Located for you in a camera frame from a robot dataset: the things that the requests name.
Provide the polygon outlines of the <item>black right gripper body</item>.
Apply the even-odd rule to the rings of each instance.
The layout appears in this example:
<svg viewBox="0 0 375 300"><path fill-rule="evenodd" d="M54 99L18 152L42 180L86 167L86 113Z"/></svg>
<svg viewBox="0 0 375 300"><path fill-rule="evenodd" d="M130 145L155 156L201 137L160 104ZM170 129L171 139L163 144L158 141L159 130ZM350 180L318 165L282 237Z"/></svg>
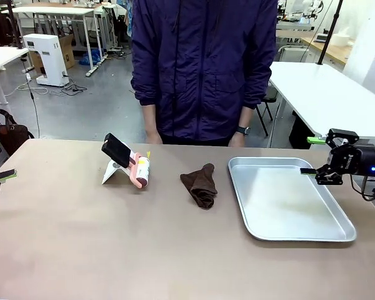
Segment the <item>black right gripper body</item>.
<svg viewBox="0 0 375 300"><path fill-rule="evenodd" d="M375 176L375 145L343 144L329 153L329 165L338 174Z"/></svg>

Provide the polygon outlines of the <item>person right hand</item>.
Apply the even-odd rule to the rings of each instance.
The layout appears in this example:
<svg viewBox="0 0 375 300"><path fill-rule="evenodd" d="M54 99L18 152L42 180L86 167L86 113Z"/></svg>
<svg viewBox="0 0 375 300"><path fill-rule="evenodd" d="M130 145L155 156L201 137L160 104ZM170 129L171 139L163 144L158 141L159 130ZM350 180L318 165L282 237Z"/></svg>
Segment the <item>person right hand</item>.
<svg viewBox="0 0 375 300"><path fill-rule="evenodd" d="M146 142L148 144L162 144L163 140L156 129L146 131Z"/></svg>

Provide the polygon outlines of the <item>person left hand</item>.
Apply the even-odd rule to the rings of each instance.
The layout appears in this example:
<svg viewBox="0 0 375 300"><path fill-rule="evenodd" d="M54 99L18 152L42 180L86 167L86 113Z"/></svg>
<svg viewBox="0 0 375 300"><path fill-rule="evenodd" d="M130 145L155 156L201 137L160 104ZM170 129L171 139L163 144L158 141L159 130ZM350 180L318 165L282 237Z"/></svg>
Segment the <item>person left hand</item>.
<svg viewBox="0 0 375 300"><path fill-rule="evenodd" d="M228 146L234 148L243 148L245 145L245 135L240 132L235 132L232 136Z"/></svg>

